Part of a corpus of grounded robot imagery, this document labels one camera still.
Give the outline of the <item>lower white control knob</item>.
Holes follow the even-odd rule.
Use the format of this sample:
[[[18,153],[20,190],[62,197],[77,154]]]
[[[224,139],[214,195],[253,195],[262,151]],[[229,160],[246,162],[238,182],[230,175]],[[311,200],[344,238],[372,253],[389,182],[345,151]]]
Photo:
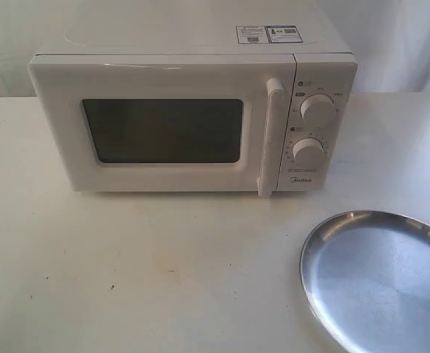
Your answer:
[[[292,148],[293,161],[302,168],[319,168],[326,159],[322,143],[314,138],[304,138]]]

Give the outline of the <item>grey warning label sticker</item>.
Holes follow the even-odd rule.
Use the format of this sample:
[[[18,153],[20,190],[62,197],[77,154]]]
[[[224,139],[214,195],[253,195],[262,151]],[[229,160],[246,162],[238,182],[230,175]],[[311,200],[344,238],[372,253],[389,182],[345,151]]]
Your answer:
[[[295,44],[303,43],[295,25],[236,26],[239,44]]]

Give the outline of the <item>round stainless steel plate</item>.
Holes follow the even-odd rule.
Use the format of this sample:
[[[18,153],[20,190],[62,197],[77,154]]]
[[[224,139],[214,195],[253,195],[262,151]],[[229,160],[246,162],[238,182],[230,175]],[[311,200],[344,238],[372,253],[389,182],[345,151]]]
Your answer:
[[[345,352],[430,352],[430,225],[378,210],[318,224],[299,277],[320,326]]]

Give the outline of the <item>white microwave door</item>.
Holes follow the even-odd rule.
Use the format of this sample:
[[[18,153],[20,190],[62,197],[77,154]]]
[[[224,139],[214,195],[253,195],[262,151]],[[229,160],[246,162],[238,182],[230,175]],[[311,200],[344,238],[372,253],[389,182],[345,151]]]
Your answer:
[[[38,55],[29,72],[75,190],[278,187],[290,54]]]

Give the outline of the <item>upper white control knob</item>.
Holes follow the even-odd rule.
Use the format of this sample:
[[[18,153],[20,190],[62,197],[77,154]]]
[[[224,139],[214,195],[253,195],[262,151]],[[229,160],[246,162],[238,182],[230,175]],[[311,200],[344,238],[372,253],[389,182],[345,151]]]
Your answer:
[[[336,108],[332,99],[324,94],[315,94],[306,98],[300,106],[304,122],[311,126],[323,126],[334,119]]]

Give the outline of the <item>white control knob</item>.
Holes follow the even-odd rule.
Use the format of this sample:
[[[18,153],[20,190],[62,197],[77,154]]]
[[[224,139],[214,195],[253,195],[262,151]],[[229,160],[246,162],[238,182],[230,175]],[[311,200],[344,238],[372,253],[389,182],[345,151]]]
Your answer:
[[[319,168],[326,159],[322,143],[314,138],[304,138],[292,148],[293,161],[302,168]]]
[[[336,108],[332,99],[324,94],[315,94],[306,98],[300,106],[304,122],[311,126],[323,126],[334,119]]]

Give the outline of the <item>white microwave oven body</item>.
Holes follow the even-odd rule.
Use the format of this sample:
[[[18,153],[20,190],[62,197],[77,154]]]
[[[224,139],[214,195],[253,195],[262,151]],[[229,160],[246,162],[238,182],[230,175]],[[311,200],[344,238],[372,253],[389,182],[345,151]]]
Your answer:
[[[262,25],[295,25],[303,43],[238,43],[236,26]],[[278,187],[272,193],[322,188],[357,63],[315,1],[84,1],[63,33],[45,42],[33,58],[38,55],[230,54],[294,57],[296,72]],[[301,103],[315,94],[329,96],[336,108],[334,119],[323,126],[307,125],[300,114]],[[292,148],[304,138],[322,143],[326,159],[321,167],[302,168],[294,163]]]

